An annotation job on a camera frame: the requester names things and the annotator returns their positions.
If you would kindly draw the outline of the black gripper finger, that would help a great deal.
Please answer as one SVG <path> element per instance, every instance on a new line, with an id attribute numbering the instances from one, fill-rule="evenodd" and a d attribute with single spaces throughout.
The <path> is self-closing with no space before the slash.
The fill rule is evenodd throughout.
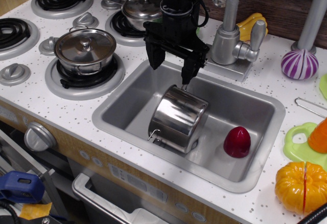
<path id="1" fill-rule="evenodd" d="M 153 70 L 156 70 L 166 58 L 166 51 L 162 49 L 164 43 L 163 40 L 146 41 L 148 60 Z"/>
<path id="2" fill-rule="evenodd" d="M 196 77 L 199 69 L 204 67 L 204 57 L 198 54 L 191 54 L 185 60 L 181 71 L 182 84 L 189 84 L 191 79 Z"/>

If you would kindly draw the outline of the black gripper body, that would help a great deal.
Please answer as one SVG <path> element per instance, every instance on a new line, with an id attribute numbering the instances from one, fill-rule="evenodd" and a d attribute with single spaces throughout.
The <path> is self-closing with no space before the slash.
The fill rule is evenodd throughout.
<path id="1" fill-rule="evenodd" d="M 207 20 L 208 17 L 200 24 L 198 11 L 191 11 L 184 15 L 163 13 L 161 23 L 148 21 L 144 23 L 144 41 L 163 40 L 165 43 L 162 49 L 166 53 L 171 53 L 183 60 L 191 54 L 202 55 L 205 63 L 209 48 L 200 40 L 197 30 L 203 27 Z"/>

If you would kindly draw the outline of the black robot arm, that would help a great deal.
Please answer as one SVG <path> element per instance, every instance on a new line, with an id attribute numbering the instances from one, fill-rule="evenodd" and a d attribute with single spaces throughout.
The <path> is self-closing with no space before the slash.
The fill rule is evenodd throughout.
<path id="1" fill-rule="evenodd" d="M 204 67 L 209 47 L 197 36 L 197 29 L 204 27 L 209 19 L 205 16 L 199 23 L 203 0 L 161 0 L 160 23 L 145 22 L 144 41 L 150 66 L 157 69 L 169 52 L 184 60 L 181 71 L 182 85 L 187 86 Z"/>

